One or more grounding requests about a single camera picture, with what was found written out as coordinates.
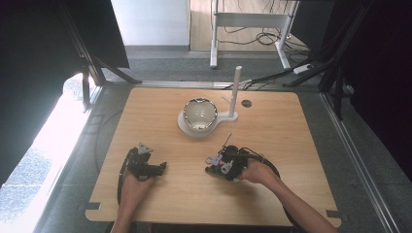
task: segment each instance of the black panel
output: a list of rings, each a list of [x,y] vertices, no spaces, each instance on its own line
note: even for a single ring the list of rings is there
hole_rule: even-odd
[[[74,18],[90,51],[109,65],[128,67],[111,1],[71,3],[82,7]],[[54,0],[0,1],[0,184],[31,146],[64,82],[80,73],[58,12]]]
[[[333,10],[333,1],[302,1],[296,10],[291,33],[312,51],[324,44],[324,36]]]
[[[375,1],[344,57],[351,101],[412,180],[412,4]]]

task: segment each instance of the sunlight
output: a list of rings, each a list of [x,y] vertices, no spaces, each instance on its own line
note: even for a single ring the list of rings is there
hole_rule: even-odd
[[[93,93],[96,85],[92,78],[89,78],[89,83],[90,93]],[[38,186],[39,188],[36,193],[28,191],[27,194],[29,195],[26,198],[31,198],[31,200],[26,200],[28,204],[22,205],[19,213],[6,216],[6,219],[4,217],[0,219],[0,232],[32,232],[35,229],[52,195],[55,184],[76,146],[88,115],[89,111],[84,113],[82,74],[79,74],[65,82],[63,95],[22,159],[25,159],[25,161],[33,160],[35,169],[47,167],[49,171],[47,171],[42,183],[22,184],[23,187],[29,185],[31,187]],[[26,167],[17,166],[13,173],[24,174],[25,170]],[[38,172],[38,174],[42,174],[45,171],[39,170]],[[7,201],[6,203],[15,203],[15,200]]]

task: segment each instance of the wall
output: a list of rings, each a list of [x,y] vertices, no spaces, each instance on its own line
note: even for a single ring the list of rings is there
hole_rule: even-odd
[[[188,46],[189,0],[112,0],[125,46]]]

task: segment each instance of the white base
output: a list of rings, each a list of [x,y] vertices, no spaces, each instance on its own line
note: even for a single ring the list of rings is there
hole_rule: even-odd
[[[229,112],[218,113],[218,117],[216,119],[216,124],[214,124],[214,126],[212,126],[212,128],[210,128],[206,132],[195,132],[195,131],[191,130],[186,125],[185,119],[183,117],[183,111],[181,111],[179,113],[179,116],[178,116],[178,125],[184,133],[188,134],[189,136],[191,136],[193,138],[205,138],[205,137],[207,137],[207,136],[209,136],[210,134],[213,133],[213,131],[216,129],[216,127],[219,125],[219,123],[224,122],[224,121],[234,121],[238,117],[239,117],[239,115],[237,114],[237,112],[234,112],[232,117],[229,116]]]
[[[285,70],[290,70],[291,65],[289,64],[288,58],[286,57],[285,52],[283,51],[283,48],[279,47],[279,42],[275,42],[276,50],[278,51],[279,58],[281,58],[282,65]]]
[[[218,45],[212,46],[210,48],[210,68],[217,69],[218,68]]]

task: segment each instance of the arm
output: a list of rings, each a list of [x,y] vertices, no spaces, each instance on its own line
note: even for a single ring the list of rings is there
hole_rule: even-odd
[[[129,232],[130,223],[139,203],[144,199],[155,178],[148,178],[139,182],[127,169],[124,171],[123,186],[121,188],[121,202],[118,215],[111,233]]]
[[[308,232],[337,232],[337,230],[313,209],[309,204],[294,194],[275,173],[263,163],[248,160],[248,167],[239,177],[252,183],[261,183],[271,190],[293,217]]]

